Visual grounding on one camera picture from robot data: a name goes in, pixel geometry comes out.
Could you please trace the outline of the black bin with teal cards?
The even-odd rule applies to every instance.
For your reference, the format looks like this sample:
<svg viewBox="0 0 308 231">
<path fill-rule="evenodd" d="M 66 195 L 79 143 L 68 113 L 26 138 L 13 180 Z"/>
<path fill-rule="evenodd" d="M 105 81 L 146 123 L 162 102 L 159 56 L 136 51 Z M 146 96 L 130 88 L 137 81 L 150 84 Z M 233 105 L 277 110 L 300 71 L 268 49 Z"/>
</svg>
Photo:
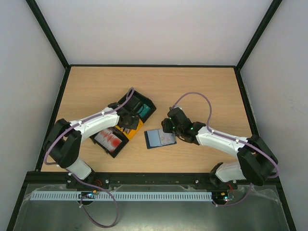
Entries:
<svg viewBox="0 0 308 231">
<path fill-rule="evenodd" d="M 154 103 L 137 91 L 133 92 L 132 97 L 123 106 L 133 116 L 138 116 L 145 123 L 156 110 Z"/>
</svg>

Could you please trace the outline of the blue leather card holder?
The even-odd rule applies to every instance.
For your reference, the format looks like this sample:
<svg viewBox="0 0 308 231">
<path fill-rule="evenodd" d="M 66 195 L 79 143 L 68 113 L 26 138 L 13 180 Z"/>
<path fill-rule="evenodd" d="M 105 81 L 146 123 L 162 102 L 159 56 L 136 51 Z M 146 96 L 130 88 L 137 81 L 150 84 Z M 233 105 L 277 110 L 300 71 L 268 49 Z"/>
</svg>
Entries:
<svg viewBox="0 0 308 231">
<path fill-rule="evenodd" d="M 176 137 L 173 133 L 165 133 L 163 129 L 152 129 L 144 132 L 147 149 L 176 144 Z"/>
</svg>

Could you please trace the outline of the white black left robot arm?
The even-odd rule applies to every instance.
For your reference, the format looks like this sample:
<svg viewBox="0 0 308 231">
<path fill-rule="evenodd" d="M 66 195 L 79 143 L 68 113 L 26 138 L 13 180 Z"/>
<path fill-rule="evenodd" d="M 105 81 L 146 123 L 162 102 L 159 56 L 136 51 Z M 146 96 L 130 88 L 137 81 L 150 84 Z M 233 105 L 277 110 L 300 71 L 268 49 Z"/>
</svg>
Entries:
<svg viewBox="0 0 308 231">
<path fill-rule="evenodd" d="M 90 136 L 114 126 L 135 129 L 138 127 L 138 112 L 143 103 L 128 96 L 122 104 L 109 104 L 102 111 L 83 119 L 58 120 L 44 143 L 44 164 L 57 165 L 79 180 L 89 182 L 93 169 L 79 157 L 81 143 Z"/>
</svg>

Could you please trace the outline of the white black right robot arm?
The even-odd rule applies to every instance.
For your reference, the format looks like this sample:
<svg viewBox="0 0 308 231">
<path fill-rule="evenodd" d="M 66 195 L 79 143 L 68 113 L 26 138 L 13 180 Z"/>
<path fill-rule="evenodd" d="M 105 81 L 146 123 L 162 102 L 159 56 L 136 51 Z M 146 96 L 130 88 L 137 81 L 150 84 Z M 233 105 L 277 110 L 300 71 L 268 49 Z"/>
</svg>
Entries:
<svg viewBox="0 0 308 231">
<path fill-rule="evenodd" d="M 181 108 L 172 108 L 162 122 L 165 133 L 173 133 L 187 143 L 208 146 L 227 153 L 237 160 L 233 163 L 218 163 L 210 172 L 210 184 L 221 188 L 227 182 L 247 180 L 262 186 L 272 177 L 278 160 L 258 136 L 250 138 L 232 136 L 215 131 L 205 123 L 192 122 Z"/>
</svg>

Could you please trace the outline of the teal card stack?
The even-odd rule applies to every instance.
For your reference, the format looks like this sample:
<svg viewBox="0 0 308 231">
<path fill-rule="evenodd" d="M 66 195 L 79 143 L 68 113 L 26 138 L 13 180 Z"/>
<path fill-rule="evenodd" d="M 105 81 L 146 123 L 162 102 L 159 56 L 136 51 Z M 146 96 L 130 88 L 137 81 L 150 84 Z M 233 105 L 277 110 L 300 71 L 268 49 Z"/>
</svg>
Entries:
<svg viewBox="0 0 308 231">
<path fill-rule="evenodd" d="M 150 110 L 151 110 L 151 108 L 148 105 L 144 104 L 141 107 L 141 109 L 138 111 L 138 114 L 141 118 L 144 118 L 144 117 L 146 117 L 146 115 L 149 113 Z"/>
</svg>

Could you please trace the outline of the black bin with red cards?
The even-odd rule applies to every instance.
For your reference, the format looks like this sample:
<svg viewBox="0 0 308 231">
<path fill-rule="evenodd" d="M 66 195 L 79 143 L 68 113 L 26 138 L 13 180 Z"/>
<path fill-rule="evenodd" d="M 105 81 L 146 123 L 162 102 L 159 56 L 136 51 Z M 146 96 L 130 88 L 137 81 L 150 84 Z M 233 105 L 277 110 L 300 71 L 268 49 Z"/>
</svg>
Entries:
<svg viewBox="0 0 308 231">
<path fill-rule="evenodd" d="M 105 128 L 90 136 L 90 139 L 112 158 L 116 158 L 129 141 L 124 133 L 116 127 Z"/>
</svg>

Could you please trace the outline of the red patterned card stack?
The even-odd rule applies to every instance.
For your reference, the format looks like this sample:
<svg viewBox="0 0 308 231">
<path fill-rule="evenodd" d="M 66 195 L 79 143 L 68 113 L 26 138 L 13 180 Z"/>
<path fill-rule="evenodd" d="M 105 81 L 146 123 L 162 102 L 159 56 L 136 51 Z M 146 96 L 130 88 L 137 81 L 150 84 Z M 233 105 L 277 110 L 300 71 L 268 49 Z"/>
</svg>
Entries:
<svg viewBox="0 0 308 231">
<path fill-rule="evenodd" d="M 116 136 L 110 129 L 106 128 L 94 136 L 94 140 L 110 153 L 115 153 L 121 147 L 123 140 Z"/>
</svg>

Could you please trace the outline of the yellow plastic bin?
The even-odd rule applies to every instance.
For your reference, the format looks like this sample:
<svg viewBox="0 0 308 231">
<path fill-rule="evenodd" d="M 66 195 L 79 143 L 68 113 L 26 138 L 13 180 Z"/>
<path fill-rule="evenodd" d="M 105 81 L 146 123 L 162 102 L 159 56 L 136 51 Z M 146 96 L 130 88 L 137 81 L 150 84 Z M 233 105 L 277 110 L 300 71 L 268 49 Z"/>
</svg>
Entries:
<svg viewBox="0 0 308 231">
<path fill-rule="evenodd" d="M 140 130 L 143 124 L 144 123 L 141 120 L 139 120 L 138 126 L 136 129 L 121 128 L 119 126 L 115 126 L 115 128 L 119 130 L 130 141 L 136 135 L 136 133 Z"/>
</svg>

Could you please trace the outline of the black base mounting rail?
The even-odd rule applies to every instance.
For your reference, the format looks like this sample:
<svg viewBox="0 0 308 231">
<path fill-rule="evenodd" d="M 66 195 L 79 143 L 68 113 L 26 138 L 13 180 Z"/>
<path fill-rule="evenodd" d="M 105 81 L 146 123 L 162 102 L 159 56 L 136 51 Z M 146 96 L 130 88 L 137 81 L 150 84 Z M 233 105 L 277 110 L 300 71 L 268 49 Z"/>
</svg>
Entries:
<svg viewBox="0 0 308 231">
<path fill-rule="evenodd" d="M 112 189 L 122 185 L 180 185 L 198 190 L 217 191 L 237 189 L 236 182 L 220 182 L 210 173 L 107 173 L 96 172 L 86 183 Z"/>
</svg>

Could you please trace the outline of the black aluminium frame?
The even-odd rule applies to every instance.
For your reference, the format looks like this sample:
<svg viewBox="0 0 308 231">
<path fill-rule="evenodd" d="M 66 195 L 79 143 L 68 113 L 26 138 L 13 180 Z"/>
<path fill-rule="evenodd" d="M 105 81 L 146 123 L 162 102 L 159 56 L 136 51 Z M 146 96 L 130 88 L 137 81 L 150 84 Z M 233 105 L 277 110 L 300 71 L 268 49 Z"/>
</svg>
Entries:
<svg viewBox="0 0 308 231">
<path fill-rule="evenodd" d="M 244 64 L 246 63 L 247 59 L 249 58 L 250 54 L 252 53 L 254 47 L 257 45 L 257 42 L 261 38 L 263 32 L 265 31 L 266 27 L 270 23 L 271 19 L 275 15 L 276 11 L 278 10 L 280 4 L 282 3 L 282 0 L 273 0 L 270 4 L 269 8 L 267 9 L 264 17 L 262 18 L 258 28 L 256 29 L 253 37 L 251 38 L 249 44 L 247 45 L 243 55 L 241 56 L 239 62 L 237 65 L 183 65 L 183 64 L 69 64 L 58 45 L 58 42 L 56 41 L 56 38 L 54 37 L 45 17 L 43 16 L 43 13 L 41 12 L 38 4 L 35 0 L 26 0 L 26 3 L 28 4 L 30 10 L 32 11 L 33 15 L 35 16 L 37 22 L 39 23 L 41 29 L 43 30 L 45 36 L 49 40 L 49 43 L 51 44 L 52 48 L 55 50 L 58 58 L 60 59 L 60 62 L 64 66 L 65 73 L 59 88 L 59 92 L 57 95 L 57 99 L 55 102 L 55 105 L 53 107 L 53 111 L 51 114 L 51 118 L 49 121 L 49 125 L 46 131 L 46 135 L 44 140 L 47 138 L 47 135 L 51 131 L 51 125 L 55 122 L 56 115 L 58 114 L 60 103 L 63 98 L 64 90 L 68 81 L 69 73 L 71 71 L 72 67 L 146 67 L 146 68 L 167 68 L 167 67 L 197 67 L 197 68 L 233 68 L 235 72 L 235 76 L 237 79 L 237 83 L 239 86 L 239 90 L 241 93 L 242 101 L 244 104 L 246 116 L 248 119 L 248 123 L 251 129 L 251 132 L 253 135 L 259 135 L 257 124 L 255 121 L 255 116 L 253 115 L 252 107 L 250 103 L 248 102 L 248 94 L 246 92 L 246 89 L 244 87 L 243 78 L 241 76 L 241 69 L 243 68 Z M 23 182 L 23 186 L 20 190 L 20 193 L 18 195 L 11 219 L 9 221 L 7 231 L 13 231 L 14 228 L 16 228 L 16 221 L 18 218 L 18 215 L 21 211 L 22 206 L 22 200 L 24 199 L 24 196 L 26 195 L 26 186 L 29 184 L 43 184 L 43 183 L 58 183 L 60 184 L 63 181 L 64 173 L 42 173 L 41 167 L 43 165 L 43 149 L 41 148 L 38 161 L 35 167 L 34 171 L 29 171 L 26 174 L 25 180 Z M 282 199 L 282 207 L 284 214 L 286 215 L 286 220 L 288 227 L 291 228 L 291 230 L 296 230 L 295 224 L 291 215 L 291 212 L 289 210 L 282 186 L 280 185 L 280 188 L 278 187 L 278 196 L 279 199 Z"/>
</svg>

